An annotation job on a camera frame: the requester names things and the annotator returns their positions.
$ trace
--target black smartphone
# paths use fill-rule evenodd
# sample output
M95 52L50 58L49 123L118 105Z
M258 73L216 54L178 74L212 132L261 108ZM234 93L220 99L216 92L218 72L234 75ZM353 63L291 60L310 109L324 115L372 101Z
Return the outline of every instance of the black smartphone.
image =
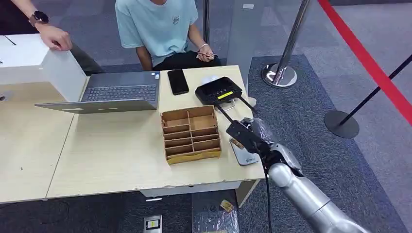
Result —
M183 70L176 69L168 72L170 87L172 88L172 93L177 96L180 94L185 94L189 92L188 83L186 82Z

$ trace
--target cardboard organizer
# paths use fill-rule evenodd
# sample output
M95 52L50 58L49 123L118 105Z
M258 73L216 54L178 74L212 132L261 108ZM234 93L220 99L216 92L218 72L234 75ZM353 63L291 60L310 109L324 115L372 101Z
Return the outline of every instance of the cardboard organizer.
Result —
M163 112L161 117L169 165L220 157L218 123L212 105Z

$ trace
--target silver robotic arm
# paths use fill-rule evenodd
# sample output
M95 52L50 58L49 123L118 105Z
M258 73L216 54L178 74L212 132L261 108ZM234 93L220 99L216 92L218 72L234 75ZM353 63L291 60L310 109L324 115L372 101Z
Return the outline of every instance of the silver robotic arm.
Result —
M227 133L250 153L259 154L265 173L293 203L317 233L369 233L340 210L302 173L293 153L274 142L272 132L258 118L231 120Z

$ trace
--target hand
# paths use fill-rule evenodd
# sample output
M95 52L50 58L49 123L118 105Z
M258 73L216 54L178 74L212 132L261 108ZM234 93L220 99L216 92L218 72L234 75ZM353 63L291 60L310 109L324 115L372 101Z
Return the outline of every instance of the hand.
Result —
M35 27L40 32L43 42L52 50L68 51L73 45L67 32L50 24L36 23Z
M205 54L198 54L197 58L203 62L210 62L213 59L215 59L215 55L212 51L212 49L210 48L209 45L205 45L203 47L200 48L199 52L201 53L205 53Z

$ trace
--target laptop keyboard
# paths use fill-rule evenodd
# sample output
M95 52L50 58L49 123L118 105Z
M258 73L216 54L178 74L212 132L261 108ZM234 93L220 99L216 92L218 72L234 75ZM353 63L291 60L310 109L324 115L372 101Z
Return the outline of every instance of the laptop keyboard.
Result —
M85 95L87 95L86 101L130 99L154 101L156 88L157 85L90 87L86 90Z

